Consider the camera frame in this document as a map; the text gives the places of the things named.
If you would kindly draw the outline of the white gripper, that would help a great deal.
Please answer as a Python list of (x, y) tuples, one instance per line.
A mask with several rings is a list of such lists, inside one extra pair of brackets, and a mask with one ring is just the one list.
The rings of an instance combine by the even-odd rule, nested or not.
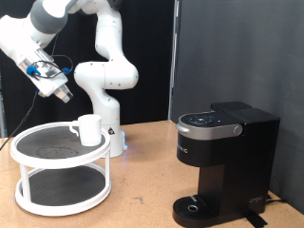
[(66, 75), (56, 67), (35, 67), (30, 68), (30, 79), (39, 89), (43, 97), (49, 97), (54, 94), (65, 104), (68, 103), (73, 94), (66, 86)]

